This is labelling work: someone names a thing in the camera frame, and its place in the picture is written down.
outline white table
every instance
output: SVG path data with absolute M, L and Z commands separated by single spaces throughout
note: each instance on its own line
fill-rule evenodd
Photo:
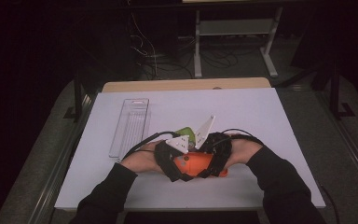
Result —
M 241 78 L 232 80 L 238 83 Z M 312 202 L 325 207 L 277 92 L 272 88 L 100 93 L 55 207 L 76 209 L 80 200 L 105 179 L 115 162 L 108 153 L 120 109 L 125 99 L 132 98 L 150 100 L 150 135 L 185 126 L 197 129 L 211 115 L 216 115 L 212 132 L 239 128 L 252 133 L 297 168 L 311 190 Z M 125 208 L 128 211 L 255 210 L 262 207 L 262 198 L 263 191 L 254 175 L 247 166 L 238 164 L 229 168 L 227 177 L 197 178 L 189 182 L 172 183 L 164 175 L 140 174 Z

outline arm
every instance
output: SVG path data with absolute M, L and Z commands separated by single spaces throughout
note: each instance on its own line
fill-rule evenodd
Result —
M 246 140 L 232 141 L 227 166 L 245 163 L 264 190 L 263 206 L 271 224 L 325 223 L 310 200 L 310 190 L 296 168 L 266 146 Z
M 115 223 L 117 214 L 123 211 L 133 181 L 138 176 L 136 173 L 162 173 L 154 159 L 153 152 L 157 143 L 146 144 L 120 164 L 115 163 L 107 178 L 79 203 L 71 223 Z

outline desk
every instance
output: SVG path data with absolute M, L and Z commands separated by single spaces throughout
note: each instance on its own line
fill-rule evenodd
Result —
M 237 89 L 227 89 L 230 83 Z M 240 128 L 252 133 L 289 160 L 309 186 L 312 202 L 317 207 L 325 206 L 276 91 L 264 78 L 225 78 L 106 84 L 92 108 L 55 207 L 76 209 L 79 201 L 105 179 L 115 162 L 108 153 L 121 105 L 128 98 L 150 100 L 149 133 L 185 126 L 197 129 L 211 114 L 216 115 L 212 132 Z M 140 174 L 125 209 L 255 210 L 262 207 L 262 198 L 263 192 L 251 171 L 237 164 L 229 168 L 227 177 L 189 182 L 172 183 L 164 175 Z

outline black sweater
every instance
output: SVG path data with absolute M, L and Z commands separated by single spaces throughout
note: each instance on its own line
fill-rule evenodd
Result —
M 271 224 L 325 223 L 310 200 L 310 189 L 289 161 L 262 147 L 246 165 L 264 190 L 263 206 Z M 107 178 L 80 202 L 71 223 L 114 223 L 136 177 L 116 163 Z

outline transparent box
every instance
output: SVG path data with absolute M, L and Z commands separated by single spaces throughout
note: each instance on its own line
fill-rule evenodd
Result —
M 124 100 L 109 157 L 121 161 L 132 147 L 148 137 L 149 121 L 148 99 Z

